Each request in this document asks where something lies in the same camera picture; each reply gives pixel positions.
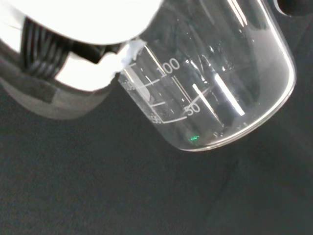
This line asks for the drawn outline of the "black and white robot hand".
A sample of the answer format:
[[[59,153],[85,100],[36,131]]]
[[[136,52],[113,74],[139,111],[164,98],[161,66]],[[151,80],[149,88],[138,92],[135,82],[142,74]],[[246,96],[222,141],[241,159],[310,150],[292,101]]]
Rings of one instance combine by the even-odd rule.
[[[0,85],[40,116],[96,108],[141,53],[160,0],[3,0]]]

